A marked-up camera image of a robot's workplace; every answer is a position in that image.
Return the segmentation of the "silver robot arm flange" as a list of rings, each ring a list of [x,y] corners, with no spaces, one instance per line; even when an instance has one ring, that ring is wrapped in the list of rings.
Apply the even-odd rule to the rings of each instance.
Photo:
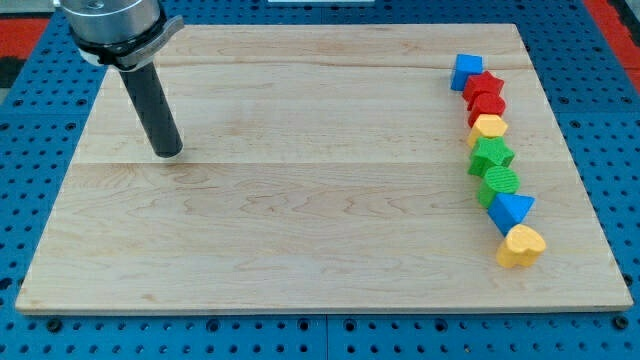
[[[136,71],[184,28],[159,0],[59,0],[81,56],[95,66]]]

